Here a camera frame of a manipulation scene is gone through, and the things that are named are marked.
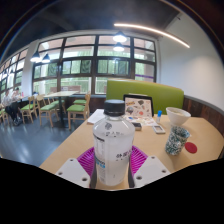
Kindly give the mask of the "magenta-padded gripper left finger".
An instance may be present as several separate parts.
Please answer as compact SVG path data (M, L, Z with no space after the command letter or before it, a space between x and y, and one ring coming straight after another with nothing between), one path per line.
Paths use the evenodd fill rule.
M56 175L81 187L94 189L97 183L94 148L86 150L78 158L69 158Z

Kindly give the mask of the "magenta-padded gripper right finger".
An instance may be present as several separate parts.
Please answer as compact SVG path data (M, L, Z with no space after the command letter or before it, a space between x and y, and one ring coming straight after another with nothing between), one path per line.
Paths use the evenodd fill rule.
M140 188L167 175L169 170L155 156L147 156L136 146L132 147L128 168L130 188Z

